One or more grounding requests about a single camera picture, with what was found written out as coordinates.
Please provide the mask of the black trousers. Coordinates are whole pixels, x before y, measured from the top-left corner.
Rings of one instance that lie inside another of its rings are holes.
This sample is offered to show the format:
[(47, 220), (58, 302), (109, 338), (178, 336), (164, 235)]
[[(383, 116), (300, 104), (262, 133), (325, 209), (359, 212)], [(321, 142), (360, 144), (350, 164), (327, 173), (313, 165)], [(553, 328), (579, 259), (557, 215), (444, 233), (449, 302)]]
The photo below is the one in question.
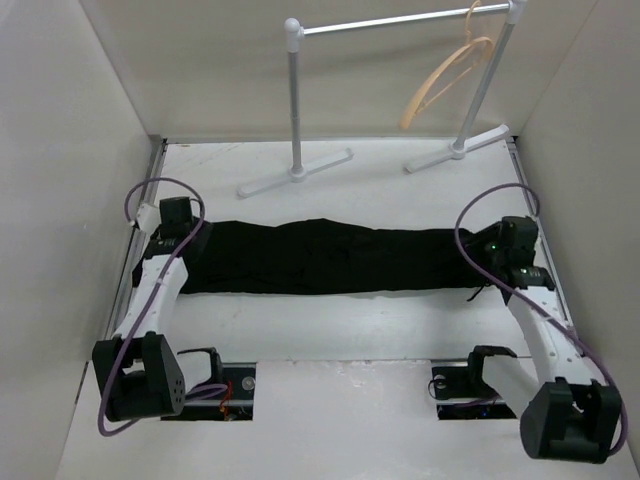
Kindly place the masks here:
[(310, 219), (214, 224), (183, 294), (339, 295), (479, 288), (452, 229), (372, 229)]

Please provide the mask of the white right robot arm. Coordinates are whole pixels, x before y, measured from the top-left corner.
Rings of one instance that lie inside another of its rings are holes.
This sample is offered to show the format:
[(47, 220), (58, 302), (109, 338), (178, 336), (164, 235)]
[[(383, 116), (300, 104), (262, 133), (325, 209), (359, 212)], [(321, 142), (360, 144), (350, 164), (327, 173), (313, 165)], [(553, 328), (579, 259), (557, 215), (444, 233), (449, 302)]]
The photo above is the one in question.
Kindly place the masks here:
[(585, 348), (556, 322), (555, 283), (534, 264), (537, 239), (533, 219), (508, 216), (464, 244), (499, 288), (535, 367), (529, 374), (507, 347), (477, 346), (464, 384), (475, 395), (494, 391), (505, 401), (519, 420), (530, 458), (602, 464), (611, 455), (622, 398), (616, 387), (598, 381), (584, 361)]

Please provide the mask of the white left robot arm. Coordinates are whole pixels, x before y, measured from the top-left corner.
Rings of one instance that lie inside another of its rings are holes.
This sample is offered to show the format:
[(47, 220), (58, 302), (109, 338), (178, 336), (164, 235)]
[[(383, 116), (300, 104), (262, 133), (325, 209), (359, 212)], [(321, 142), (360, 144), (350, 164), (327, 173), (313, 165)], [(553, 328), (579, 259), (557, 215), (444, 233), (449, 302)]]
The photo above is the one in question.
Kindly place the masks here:
[(215, 348), (175, 351), (167, 338), (187, 268), (203, 252), (211, 224), (193, 215), (187, 197), (145, 205), (137, 220), (151, 237), (133, 299), (113, 335), (92, 351), (100, 418), (111, 422), (177, 416), (188, 402), (228, 389)]

